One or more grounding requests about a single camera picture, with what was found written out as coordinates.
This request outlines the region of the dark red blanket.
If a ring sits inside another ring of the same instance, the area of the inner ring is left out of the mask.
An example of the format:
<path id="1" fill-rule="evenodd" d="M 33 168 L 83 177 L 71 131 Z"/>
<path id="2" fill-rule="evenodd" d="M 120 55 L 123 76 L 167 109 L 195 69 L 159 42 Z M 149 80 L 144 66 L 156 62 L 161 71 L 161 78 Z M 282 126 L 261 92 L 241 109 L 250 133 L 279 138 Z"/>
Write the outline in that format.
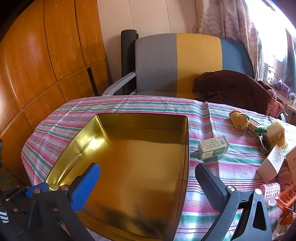
<path id="1" fill-rule="evenodd" d="M 192 92 L 201 94 L 198 101 L 227 104 L 273 118 L 284 112 L 272 87 L 236 71 L 205 72 L 195 78 Z"/>

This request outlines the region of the pink starfish curtain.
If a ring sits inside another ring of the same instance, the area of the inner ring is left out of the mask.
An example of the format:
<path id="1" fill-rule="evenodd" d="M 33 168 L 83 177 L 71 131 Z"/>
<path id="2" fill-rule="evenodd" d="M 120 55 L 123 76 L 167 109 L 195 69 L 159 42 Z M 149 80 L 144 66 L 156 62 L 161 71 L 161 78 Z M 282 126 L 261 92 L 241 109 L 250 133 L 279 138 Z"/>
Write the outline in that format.
<path id="1" fill-rule="evenodd" d="M 198 34 L 240 41 L 250 57 L 256 80 L 263 79 L 262 43 L 247 1 L 196 1 Z"/>

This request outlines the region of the striped pink green tablecloth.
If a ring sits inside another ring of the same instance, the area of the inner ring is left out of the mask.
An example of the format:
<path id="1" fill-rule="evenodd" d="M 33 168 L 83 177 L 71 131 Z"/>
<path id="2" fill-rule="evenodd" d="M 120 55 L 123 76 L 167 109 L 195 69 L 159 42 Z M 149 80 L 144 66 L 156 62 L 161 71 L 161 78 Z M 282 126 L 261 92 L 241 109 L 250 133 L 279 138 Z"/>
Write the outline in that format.
<path id="1" fill-rule="evenodd" d="M 116 95 L 88 97 L 67 102 L 41 121 L 25 142 L 21 158 L 30 182 L 46 180 L 60 154 L 81 128 L 97 113 L 162 113 L 184 115 L 189 121 L 189 184 L 175 240 L 201 240 L 217 216 L 195 178 L 201 162 L 196 153 L 199 140 L 225 136 L 226 154 L 207 159 L 205 165 L 227 185 L 252 191 L 262 184 L 257 168 L 264 161 L 257 143 L 246 131 L 234 128 L 229 113 L 232 106 L 193 99 Z"/>

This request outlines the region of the yellow knitted pouch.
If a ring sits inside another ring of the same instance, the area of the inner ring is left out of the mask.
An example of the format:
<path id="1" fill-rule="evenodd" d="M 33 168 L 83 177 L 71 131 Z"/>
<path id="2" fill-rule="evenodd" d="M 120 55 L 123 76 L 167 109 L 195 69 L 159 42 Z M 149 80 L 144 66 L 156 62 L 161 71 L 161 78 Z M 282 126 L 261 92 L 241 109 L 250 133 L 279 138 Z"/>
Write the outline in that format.
<path id="1" fill-rule="evenodd" d="M 250 123 L 249 116 L 238 110 L 230 112 L 229 118 L 237 130 L 246 130 Z"/>

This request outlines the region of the orange snack bag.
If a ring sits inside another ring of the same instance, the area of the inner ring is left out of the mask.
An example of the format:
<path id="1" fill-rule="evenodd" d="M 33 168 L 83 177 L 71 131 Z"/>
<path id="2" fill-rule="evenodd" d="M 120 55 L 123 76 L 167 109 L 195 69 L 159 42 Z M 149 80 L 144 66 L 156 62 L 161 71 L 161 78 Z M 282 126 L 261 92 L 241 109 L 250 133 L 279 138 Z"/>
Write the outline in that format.
<path id="1" fill-rule="evenodd" d="M 276 224 L 276 228 L 272 233 L 272 240 L 281 240 L 288 229 L 292 226 L 292 223 L 295 221 L 295 212 L 290 208 L 284 208 L 280 219 Z"/>

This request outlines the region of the orange plastic tray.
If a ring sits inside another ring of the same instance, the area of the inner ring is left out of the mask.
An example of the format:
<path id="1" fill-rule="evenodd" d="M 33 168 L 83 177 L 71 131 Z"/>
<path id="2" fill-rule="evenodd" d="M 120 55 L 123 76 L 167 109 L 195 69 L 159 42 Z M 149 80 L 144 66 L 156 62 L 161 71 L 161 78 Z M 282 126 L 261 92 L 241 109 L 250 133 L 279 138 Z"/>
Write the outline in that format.
<path id="1" fill-rule="evenodd" d="M 295 202 L 295 186 L 290 185 L 276 197 L 276 205 L 280 209 L 290 208 Z"/>

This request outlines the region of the large metal clip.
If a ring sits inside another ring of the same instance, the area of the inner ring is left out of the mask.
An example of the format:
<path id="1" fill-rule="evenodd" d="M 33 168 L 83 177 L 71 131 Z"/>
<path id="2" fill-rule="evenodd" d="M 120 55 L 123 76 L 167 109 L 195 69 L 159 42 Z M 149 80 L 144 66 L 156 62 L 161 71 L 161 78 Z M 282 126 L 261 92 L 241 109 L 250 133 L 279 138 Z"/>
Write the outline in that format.
<path id="1" fill-rule="evenodd" d="M 267 133 L 267 128 L 257 121 L 250 119 L 247 132 L 255 139 L 259 150 L 267 156 L 271 151 L 270 144 L 263 136 L 264 133 Z"/>

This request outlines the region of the yellow sponge block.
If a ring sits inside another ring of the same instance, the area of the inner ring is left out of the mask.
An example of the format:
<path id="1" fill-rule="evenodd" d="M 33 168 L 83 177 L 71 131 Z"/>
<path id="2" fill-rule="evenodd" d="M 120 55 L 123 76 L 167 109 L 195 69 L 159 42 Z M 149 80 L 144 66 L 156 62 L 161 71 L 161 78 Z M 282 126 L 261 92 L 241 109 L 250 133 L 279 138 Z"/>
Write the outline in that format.
<path id="1" fill-rule="evenodd" d="M 269 125 L 267 128 L 267 133 L 263 133 L 263 138 L 268 142 L 271 148 L 278 146 L 281 150 L 286 146 L 285 141 L 285 129 L 278 122 L 274 122 Z"/>

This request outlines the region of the wooden wardrobe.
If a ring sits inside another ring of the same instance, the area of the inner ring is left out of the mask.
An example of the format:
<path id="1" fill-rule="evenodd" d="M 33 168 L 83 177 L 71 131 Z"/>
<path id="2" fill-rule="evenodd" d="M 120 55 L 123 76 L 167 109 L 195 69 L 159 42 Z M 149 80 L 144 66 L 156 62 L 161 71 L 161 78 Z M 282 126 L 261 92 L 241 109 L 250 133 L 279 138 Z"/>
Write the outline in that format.
<path id="1" fill-rule="evenodd" d="M 29 185 L 21 151 L 36 126 L 67 101 L 111 84 L 96 1 L 31 1 L 1 40 L 1 153 Z"/>

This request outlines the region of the cluttered side desk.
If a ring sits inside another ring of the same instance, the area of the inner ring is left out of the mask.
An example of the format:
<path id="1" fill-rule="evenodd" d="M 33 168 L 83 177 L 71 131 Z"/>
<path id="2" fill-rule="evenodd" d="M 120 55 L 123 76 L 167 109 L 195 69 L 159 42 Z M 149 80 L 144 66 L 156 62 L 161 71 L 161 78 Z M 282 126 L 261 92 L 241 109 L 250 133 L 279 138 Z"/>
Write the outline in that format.
<path id="1" fill-rule="evenodd" d="M 263 80 L 275 90 L 285 109 L 295 113 L 295 93 L 281 78 L 276 79 L 275 70 L 267 63 L 264 64 Z"/>

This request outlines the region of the white green medicine box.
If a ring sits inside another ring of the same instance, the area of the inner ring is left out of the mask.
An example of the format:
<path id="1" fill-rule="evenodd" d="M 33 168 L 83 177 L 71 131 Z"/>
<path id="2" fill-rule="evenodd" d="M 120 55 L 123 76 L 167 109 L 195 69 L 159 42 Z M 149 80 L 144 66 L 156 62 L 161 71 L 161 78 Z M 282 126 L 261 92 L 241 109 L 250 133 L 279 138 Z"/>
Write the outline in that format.
<path id="1" fill-rule="evenodd" d="M 208 138 L 198 143 L 198 153 L 202 160 L 225 154 L 230 146 L 225 136 Z"/>

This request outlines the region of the gold metal tin box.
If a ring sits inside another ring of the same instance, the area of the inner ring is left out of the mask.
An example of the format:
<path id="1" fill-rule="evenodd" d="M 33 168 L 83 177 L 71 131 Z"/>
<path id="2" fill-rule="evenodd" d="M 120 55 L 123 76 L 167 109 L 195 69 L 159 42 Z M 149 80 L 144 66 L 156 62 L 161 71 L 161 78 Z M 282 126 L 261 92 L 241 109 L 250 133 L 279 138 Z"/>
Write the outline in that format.
<path id="1" fill-rule="evenodd" d="M 109 240 L 173 240 L 189 172 L 189 128 L 183 115 L 99 113 L 58 158 L 46 178 L 69 185 L 90 164 L 100 178 L 78 216 Z"/>

